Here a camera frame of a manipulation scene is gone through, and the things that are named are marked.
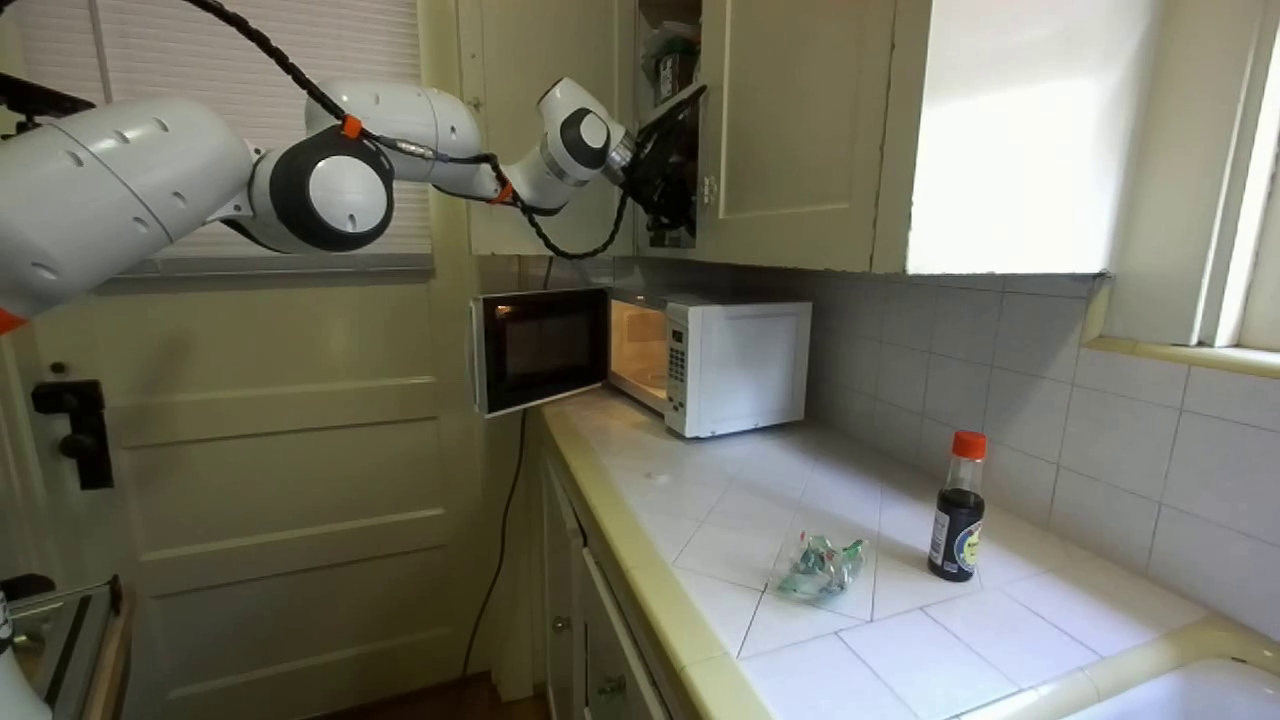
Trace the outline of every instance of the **lower cabinet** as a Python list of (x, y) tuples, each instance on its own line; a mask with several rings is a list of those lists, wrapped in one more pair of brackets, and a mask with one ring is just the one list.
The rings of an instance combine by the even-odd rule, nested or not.
[(542, 457), (542, 650), (551, 720), (664, 720), (629, 622), (571, 509), (555, 453)]

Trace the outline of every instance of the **microwave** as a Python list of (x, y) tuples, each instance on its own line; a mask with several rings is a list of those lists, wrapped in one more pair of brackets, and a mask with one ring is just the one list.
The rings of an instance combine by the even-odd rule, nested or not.
[(606, 299), (606, 385), (703, 442), (803, 421), (808, 299)]
[(508, 291), (471, 303), (484, 418), (547, 405), (606, 382), (606, 291)]

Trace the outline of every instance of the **white robotic arm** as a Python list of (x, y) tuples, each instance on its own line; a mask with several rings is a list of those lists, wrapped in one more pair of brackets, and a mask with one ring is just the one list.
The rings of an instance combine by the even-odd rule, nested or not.
[(571, 81), (542, 94), (542, 137), (520, 166), (484, 155), (468, 103), (447, 94), (328, 94), (347, 120), (306, 107), (311, 137), (278, 152), (252, 152), (189, 99), (89, 107), (4, 139), (0, 333), (211, 222), (271, 251), (347, 251), (391, 223), (391, 181), (547, 215), (601, 172), (620, 184), (632, 162), (629, 134)]

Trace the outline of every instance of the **soy sauce bottle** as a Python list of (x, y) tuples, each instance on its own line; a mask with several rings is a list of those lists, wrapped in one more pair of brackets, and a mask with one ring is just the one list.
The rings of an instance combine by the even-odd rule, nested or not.
[(983, 538), (983, 495), (975, 492), (989, 463), (989, 435), (983, 431), (954, 431), (951, 435), (951, 463), (946, 486), (936, 495), (933, 518), (933, 545), (928, 569), (951, 585), (970, 580), (975, 545)]

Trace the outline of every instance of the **white tile countertop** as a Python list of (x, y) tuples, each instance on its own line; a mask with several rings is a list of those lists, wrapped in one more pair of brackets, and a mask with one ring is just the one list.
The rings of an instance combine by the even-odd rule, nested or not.
[[(769, 716), (965, 716), (1204, 617), (993, 505), (975, 580), (946, 585), (925, 565), (936, 480), (824, 428), (685, 444), (611, 391), (551, 405), (542, 426), (579, 457), (595, 522), (606, 509), (601, 531), (629, 545), (629, 585), (656, 565), (686, 591), (685, 617), (636, 591), (668, 650), (678, 626), (709, 626)], [(798, 531), (865, 540), (852, 590), (820, 608), (773, 591)]]

